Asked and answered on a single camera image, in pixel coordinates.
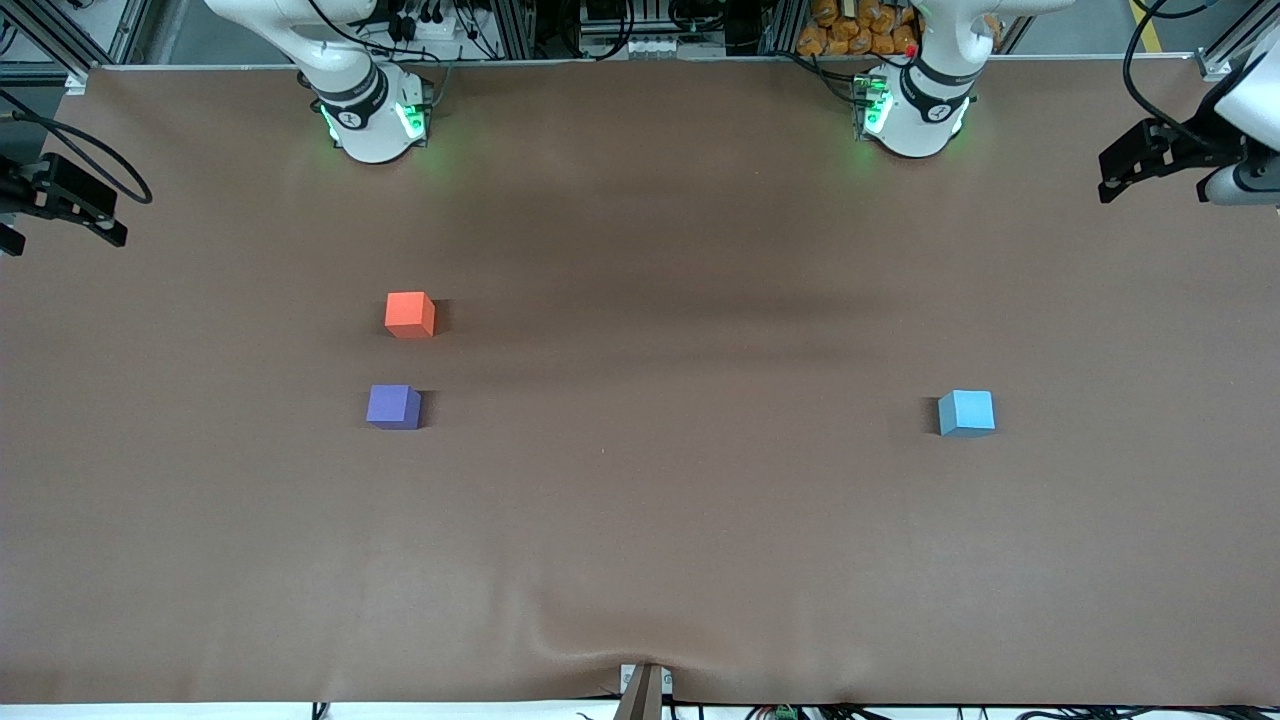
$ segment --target yellow floor stripe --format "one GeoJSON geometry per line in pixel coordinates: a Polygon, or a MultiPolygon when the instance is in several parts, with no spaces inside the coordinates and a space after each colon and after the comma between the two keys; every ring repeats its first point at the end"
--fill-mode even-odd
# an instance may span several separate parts
{"type": "MultiPolygon", "coordinates": [[[[1133,3],[1129,3],[1129,9],[1133,10],[1133,19],[1134,19],[1134,22],[1140,22],[1142,17],[1144,14],[1147,14],[1142,8],[1139,8],[1138,5],[1135,5],[1133,3]]],[[[1160,47],[1160,38],[1156,37],[1156,23],[1155,22],[1149,22],[1149,23],[1147,23],[1147,27],[1142,28],[1142,49],[1146,50],[1147,53],[1162,53],[1164,51],[1160,47]]]]}

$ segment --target cable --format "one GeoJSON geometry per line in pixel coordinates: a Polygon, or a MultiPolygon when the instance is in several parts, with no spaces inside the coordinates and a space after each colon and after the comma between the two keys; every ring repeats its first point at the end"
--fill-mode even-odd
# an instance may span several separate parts
{"type": "Polygon", "coordinates": [[[694,19],[692,14],[687,19],[680,19],[676,8],[684,5],[686,0],[671,0],[667,3],[667,19],[671,24],[676,26],[677,29],[682,32],[712,32],[724,27],[724,15],[728,12],[728,5],[722,4],[721,12],[710,22],[705,23],[703,27],[698,27],[698,22],[694,19]]]}
{"type": "MultiPolygon", "coordinates": [[[[361,40],[361,38],[358,38],[358,37],[356,37],[353,35],[349,35],[347,31],[344,31],[340,27],[338,27],[337,24],[334,24],[334,22],[329,19],[329,15],[324,14],[324,10],[320,9],[320,5],[316,3],[316,0],[307,0],[307,4],[310,4],[311,9],[316,12],[316,15],[319,15],[320,19],[324,20],[324,24],[329,26],[329,29],[332,29],[332,31],[337,32],[339,36],[342,36],[342,37],[344,37],[344,38],[355,42],[356,45],[360,45],[360,46],[362,46],[362,47],[365,47],[367,50],[381,50],[383,53],[387,53],[390,56],[394,56],[393,55],[394,53],[401,53],[401,50],[397,50],[396,47],[387,47],[385,45],[379,45],[376,42],[369,42],[366,40],[361,40]]],[[[428,53],[426,50],[404,50],[404,53],[412,53],[415,55],[421,56],[424,60],[430,59],[433,63],[440,63],[442,61],[439,58],[435,56],[434,53],[428,53]]]]}
{"type": "Polygon", "coordinates": [[[822,68],[814,69],[818,65],[818,58],[817,56],[814,56],[813,65],[810,65],[800,55],[796,55],[795,53],[787,53],[786,50],[774,50],[773,53],[771,53],[771,55],[777,55],[780,58],[786,58],[786,59],[791,60],[792,63],[800,65],[805,70],[808,70],[810,73],[814,73],[814,74],[820,74],[823,77],[829,77],[832,79],[840,79],[840,81],[845,81],[845,82],[852,82],[854,81],[854,76],[846,76],[846,74],[836,73],[836,72],[832,72],[832,70],[824,70],[822,68]]]}
{"type": "MultiPolygon", "coordinates": [[[[559,36],[561,36],[561,42],[564,44],[564,49],[568,50],[570,55],[577,59],[582,59],[586,58],[588,55],[579,49],[577,42],[575,42],[568,33],[570,26],[572,24],[572,17],[570,15],[570,12],[572,10],[575,1],[577,0],[563,0],[561,3],[559,22],[558,22],[559,36]]],[[[618,5],[620,5],[618,37],[617,40],[613,41],[613,46],[609,47],[608,53],[600,55],[599,58],[593,58],[593,60],[595,61],[608,60],[609,58],[621,53],[622,49],[631,42],[631,35],[635,32],[636,28],[635,8],[631,6],[631,0],[618,0],[618,5]]]]}
{"type": "Polygon", "coordinates": [[[1142,31],[1146,29],[1147,26],[1151,24],[1151,19],[1156,17],[1155,13],[1160,12],[1160,8],[1167,1],[1169,0],[1156,0],[1152,3],[1151,6],[1143,12],[1142,19],[1138,20],[1138,27],[1133,29],[1133,36],[1129,37],[1129,46],[1124,51],[1124,63],[1120,65],[1120,76],[1124,79],[1124,87],[1129,91],[1129,96],[1133,97],[1134,102],[1137,102],[1143,110],[1151,113],[1155,118],[1162,120],[1172,131],[1190,140],[1196,145],[1199,145],[1207,151],[1221,152],[1222,149],[1192,132],[1187,126],[1169,117],[1169,114],[1160,108],[1156,108],[1151,100],[1147,100],[1142,92],[1138,91],[1138,86],[1133,83],[1133,54],[1138,50],[1138,40],[1142,37],[1142,31]]]}
{"type": "MultiPolygon", "coordinates": [[[[17,42],[18,35],[19,35],[18,28],[10,26],[9,20],[5,20],[4,27],[5,27],[5,29],[12,29],[13,33],[9,36],[9,40],[4,41],[4,47],[0,47],[0,55],[4,55],[5,53],[8,53],[13,47],[13,44],[17,42]]],[[[0,40],[3,40],[3,38],[4,38],[4,35],[0,33],[0,40]]]]}
{"type": "Polygon", "coordinates": [[[155,196],[151,195],[151,186],[147,184],[147,181],[142,179],[142,176],[138,174],[138,170],[128,160],[124,159],[124,155],[116,152],[115,149],[111,147],[110,145],[102,142],[101,140],[93,137],[92,135],[77,127],[72,127],[67,123],[60,123],[52,118],[46,118],[36,113],[26,104],[23,104],[22,100],[14,97],[13,94],[10,94],[8,90],[0,88],[0,97],[4,97],[6,101],[9,101],[10,105],[17,108],[17,110],[9,113],[9,115],[14,120],[20,123],[37,124],[49,131],[49,135],[63,141],[63,145],[69,147],[70,151],[78,155],[81,160],[84,160],[84,163],[87,163],[90,168],[93,168],[93,170],[97,174],[102,176],[102,179],[105,179],[113,187],[123,192],[125,196],[133,199],[137,202],[141,202],[142,205],[147,205],[152,200],[155,200],[155,196]],[[88,142],[90,145],[97,147],[99,150],[105,152],[109,158],[115,160],[116,164],[119,164],[120,168],[123,168],[124,172],[128,173],[129,178],[132,178],[133,182],[137,183],[138,192],[134,192],[132,188],[124,187],[124,183],[118,181],[115,176],[113,176],[111,173],[106,172],[106,169],[104,169],[102,165],[97,164],[97,160],[90,158],[88,154],[84,152],[76,141],[67,137],[67,135],[73,135],[83,140],[84,142],[88,142]]]}
{"type": "Polygon", "coordinates": [[[1203,5],[1201,5],[1198,8],[1192,8],[1190,10],[1181,10],[1179,13],[1151,13],[1151,10],[1147,8],[1146,4],[1143,4],[1142,0],[1133,0],[1133,4],[1137,5],[1138,9],[1142,10],[1143,13],[1151,13],[1151,17],[1153,17],[1153,18],[1161,18],[1161,19],[1166,19],[1166,20],[1178,20],[1178,19],[1189,18],[1189,17],[1197,14],[1197,13],[1203,13],[1204,10],[1208,10],[1210,8],[1213,6],[1215,1],[1216,0],[1208,0],[1207,3],[1204,3],[1203,5]]]}
{"type": "MultiPolygon", "coordinates": [[[[474,28],[474,32],[476,35],[475,35],[475,37],[471,37],[471,32],[472,31],[468,29],[466,32],[467,32],[467,37],[471,40],[471,44],[476,46],[476,50],[480,50],[481,53],[484,53],[484,56],[489,58],[490,60],[498,60],[499,59],[498,51],[493,49],[493,45],[489,45],[489,38],[485,37],[484,28],[480,26],[480,20],[476,19],[476,10],[475,10],[475,8],[472,8],[470,3],[461,3],[461,1],[460,3],[454,3],[453,6],[458,10],[458,17],[460,18],[462,17],[462,9],[466,8],[467,14],[471,18],[471,20],[470,20],[471,22],[471,27],[474,28]]],[[[465,26],[467,23],[467,18],[462,18],[462,23],[465,26]]]]}
{"type": "Polygon", "coordinates": [[[444,69],[444,79],[440,81],[440,91],[431,97],[431,108],[434,109],[440,102],[444,102],[444,91],[449,87],[449,77],[453,74],[453,65],[458,64],[462,59],[462,47],[458,47],[457,59],[449,63],[449,67],[444,69]]]}
{"type": "Polygon", "coordinates": [[[910,60],[908,60],[906,63],[895,63],[893,60],[890,60],[888,58],[886,58],[884,55],[881,55],[879,53],[870,53],[870,51],[868,51],[868,53],[864,53],[864,55],[870,55],[872,58],[878,58],[884,64],[893,65],[895,68],[897,68],[900,70],[905,70],[906,68],[911,67],[911,61],[910,60]]]}
{"type": "Polygon", "coordinates": [[[1023,712],[1018,716],[1018,720],[1033,720],[1036,717],[1044,717],[1047,720],[1132,720],[1133,717],[1144,715],[1153,710],[1157,710],[1157,707],[1125,707],[1124,711],[1115,706],[1060,707],[1057,712],[1047,710],[1032,710],[1023,712]]]}
{"type": "Polygon", "coordinates": [[[818,67],[818,58],[817,56],[814,56],[814,59],[813,59],[813,72],[818,73],[818,77],[822,78],[822,85],[826,85],[827,90],[829,90],[832,95],[835,95],[836,97],[838,97],[840,100],[844,100],[845,102],[847,102],[850,105],[855,105],[854,99],[851,96],[840,92],[838,87],[836,87],[835,85],[831,85],[831,78],[827,77],[827,73],[824,73],[822,70],[822,68],[818,67]]]}
{"type": "Polygon", "coordinates": [[[631,6],[631,0],[618,0],[618,5],[621,5],[618,10],[618,38],[613,42],[613,47],[608,53],[596,58],[596,61],[608,60],[631,42],[631,33],[636,27],[635,8],[631,6]]]}

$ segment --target green led light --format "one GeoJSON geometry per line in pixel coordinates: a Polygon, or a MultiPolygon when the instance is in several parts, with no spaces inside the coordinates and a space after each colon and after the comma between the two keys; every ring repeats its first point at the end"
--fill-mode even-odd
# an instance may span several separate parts
{"type": "Polygon", "coordinates": [[[884,119],[888,118],[888,111],[893,109],[893,95],[890,91],[883,91],[879,99],[867,110],[867,124],[864,126],[867,132],[879,132],[884,129],[884,119]]]}
{"type": "Polygon", "coordinates": [[[338,128],[333,126],[333,118],[329,115],[329,110],[324,105],[320,106],[320,114],[324,117],[325,124],[329,126],[329,137],[332,137],[334,142],[338,142],[338,128]]]}
{"type": "Polygon", "coordinates": [[[404,132],[410,137],[422,137],[425,122],[422,119],[422,110],[415,105],[406,108],[399,102],[396,104],[396,114],[399,115],[401,124],[404,126],[404,132]]]}

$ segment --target foam block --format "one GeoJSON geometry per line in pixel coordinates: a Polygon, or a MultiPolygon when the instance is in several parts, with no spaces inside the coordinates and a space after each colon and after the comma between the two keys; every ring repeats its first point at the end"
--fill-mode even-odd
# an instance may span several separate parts
{"type": "Polygon", "coordinates": [[[410,386],[374,386],[365,420],[384,430],[416,430],[422,396],[410,386]]]}
{"type": "Polygon", "coordinates": [[[940,432],[946,437],[982,437],[996,432],[991,391],[954,389],[938,400],[940,432]]]}
{"type": "Polygon", "coordinates": [[[435,304],[425,292],[389,292],[385,325],[396,337],[431,337],[435,334],[435,304]]]}

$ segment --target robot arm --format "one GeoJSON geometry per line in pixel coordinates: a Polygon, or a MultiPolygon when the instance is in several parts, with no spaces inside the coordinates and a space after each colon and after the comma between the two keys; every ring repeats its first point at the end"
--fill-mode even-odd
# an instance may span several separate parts
{"type": "Polygon", "coordinates": [[[1098,155],[1098,199],[1187,168],[1216,168],[1197,184],[1201,202],[1280,204],[1280,27],[1201,101],[1185,131],[1147,118],[1098,155]]]}
{"type": "Polygon", "coordinates": [[[890,100],[874,124],[863,128],[888,150],[925,158],[960,132],[969,91],[992,51],[984,15],[1038,15],[1074,0],[918,0],[924,18],[919,53],[906,65],[886,63],[872,74],[884,78],[890,100]]]}
{"type": "Polygon", "coordinates": [[[385,163],[422,143],[430,113],[422,79],[334,32],[369,17],[376,0],[205,0],[218,15],[275,45],[320,97],[334,142],[362,163],[385,163]],[[324,13],[324,18],[317,14],[324,13]]]}

